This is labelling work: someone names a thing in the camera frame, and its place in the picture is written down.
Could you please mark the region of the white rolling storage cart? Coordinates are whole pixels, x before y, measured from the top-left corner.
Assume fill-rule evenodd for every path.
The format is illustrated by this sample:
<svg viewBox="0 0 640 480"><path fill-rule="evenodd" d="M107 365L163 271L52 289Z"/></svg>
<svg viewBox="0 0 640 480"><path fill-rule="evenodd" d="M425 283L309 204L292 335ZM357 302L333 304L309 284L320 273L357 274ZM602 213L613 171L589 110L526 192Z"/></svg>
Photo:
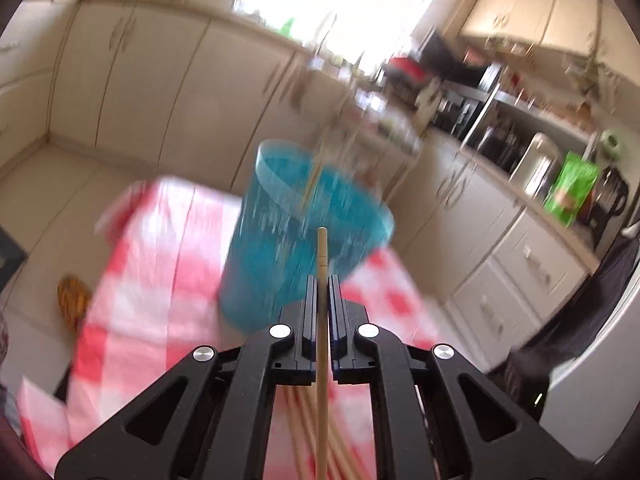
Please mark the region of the white rolling storage cart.
<svg viewBox="0 0 640 480"><path fill-rule="evenodd" d="M320 130L314 163L333 167L388 203L416 166L424 141L411 115L370 82L344 68L334 78L346 96Z"/></svg>

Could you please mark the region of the white electric kettle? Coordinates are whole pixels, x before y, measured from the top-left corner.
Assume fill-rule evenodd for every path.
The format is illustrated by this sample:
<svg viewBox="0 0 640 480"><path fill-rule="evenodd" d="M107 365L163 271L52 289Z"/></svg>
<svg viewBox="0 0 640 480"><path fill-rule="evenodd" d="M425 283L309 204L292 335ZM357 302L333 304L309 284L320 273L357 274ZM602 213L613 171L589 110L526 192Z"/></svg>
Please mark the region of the white electric kettle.
<svg viewBox="0 0 640 480"><path fill-rule="evenodd" d="M561 170L563 158L556 144L538 132L512 172L510 181L528 197L542 203Z"/></svg>

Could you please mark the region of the green snack bag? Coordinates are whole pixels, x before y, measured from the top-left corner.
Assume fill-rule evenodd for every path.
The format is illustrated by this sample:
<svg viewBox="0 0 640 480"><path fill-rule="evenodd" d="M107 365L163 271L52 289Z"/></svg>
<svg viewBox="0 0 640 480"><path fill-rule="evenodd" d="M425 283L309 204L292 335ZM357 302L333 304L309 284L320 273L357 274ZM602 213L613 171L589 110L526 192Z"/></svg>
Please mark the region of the green snack bag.
<svg viewBox="0 0 640 480"><path fill-rule="evenodd" d="M582 156L566 154L561 171L544 201L544 210L570 226L599 177L599 167Z"/></svg>

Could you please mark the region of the black toaster oven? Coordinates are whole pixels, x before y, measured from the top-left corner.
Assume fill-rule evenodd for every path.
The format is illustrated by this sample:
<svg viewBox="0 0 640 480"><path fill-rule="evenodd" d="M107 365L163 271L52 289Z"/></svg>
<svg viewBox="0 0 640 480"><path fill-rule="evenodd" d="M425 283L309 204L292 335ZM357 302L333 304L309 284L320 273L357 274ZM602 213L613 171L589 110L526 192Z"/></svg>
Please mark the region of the black toaster oven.
<svg viewBox="0 0 640 480"><path fill-rule="evenodd" d="M446 81L432 125L462 142L488 99L486 91Z"/></svg>

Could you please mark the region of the red white checkered tablecloth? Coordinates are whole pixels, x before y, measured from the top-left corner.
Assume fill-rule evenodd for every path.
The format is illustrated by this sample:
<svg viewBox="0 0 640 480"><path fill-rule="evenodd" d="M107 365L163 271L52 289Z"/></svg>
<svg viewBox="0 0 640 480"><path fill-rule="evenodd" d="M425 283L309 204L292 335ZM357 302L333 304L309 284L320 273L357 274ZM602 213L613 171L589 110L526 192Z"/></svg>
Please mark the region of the red white checkered tablecloth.
<svg viewBox="0 0 640 480"><path fill-rule="evenodd" d="M216 305L241 199L176 178L133 184L99 221L114 249L79 334L66 407L23 379L17 406L26 448L47 474L74 444L114 415L201 344L239 346L224 334ZM343 298L406 344L429 349L442 338L392 248L372 254L341 279ZM331 385L332 431L360 478L374 479L369 390ZM286 396L277 393L264 479L314 475L303 437L294 451Z"/></svg>

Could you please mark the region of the yellow patterned slipper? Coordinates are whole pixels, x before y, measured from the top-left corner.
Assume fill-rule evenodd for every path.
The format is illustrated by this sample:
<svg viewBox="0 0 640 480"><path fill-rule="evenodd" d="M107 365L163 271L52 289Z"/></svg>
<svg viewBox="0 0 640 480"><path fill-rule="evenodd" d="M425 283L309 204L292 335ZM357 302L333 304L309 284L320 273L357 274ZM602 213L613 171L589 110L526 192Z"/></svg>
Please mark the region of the yellow patterned slipper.
<svg viewBox="0 0 640 480"><path fill-rule="evenodd" d="M58 282L58 307L66 326L77 333L92 299L92 290L77 276L67 274Z"/></svg>

